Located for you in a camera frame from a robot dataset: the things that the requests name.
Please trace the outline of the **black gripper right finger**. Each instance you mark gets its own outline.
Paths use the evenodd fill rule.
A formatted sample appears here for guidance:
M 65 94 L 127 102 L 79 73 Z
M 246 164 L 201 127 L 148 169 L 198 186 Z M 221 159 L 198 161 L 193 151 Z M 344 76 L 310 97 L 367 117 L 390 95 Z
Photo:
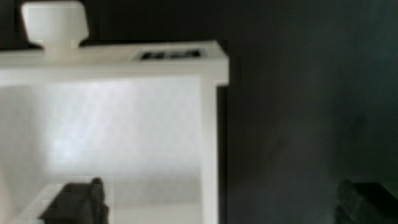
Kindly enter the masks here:
M 335 224 L 398 224 L 398 198 L 381 183 L 340 183 Z

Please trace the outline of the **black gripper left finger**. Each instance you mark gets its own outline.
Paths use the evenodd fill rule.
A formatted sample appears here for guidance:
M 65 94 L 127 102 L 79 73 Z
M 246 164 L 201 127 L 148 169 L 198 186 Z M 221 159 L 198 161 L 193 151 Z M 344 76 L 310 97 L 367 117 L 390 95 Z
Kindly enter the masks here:
M 34 197 L 11 224 L 109 224 L 105 184 L 89 182 L 50 184 Z

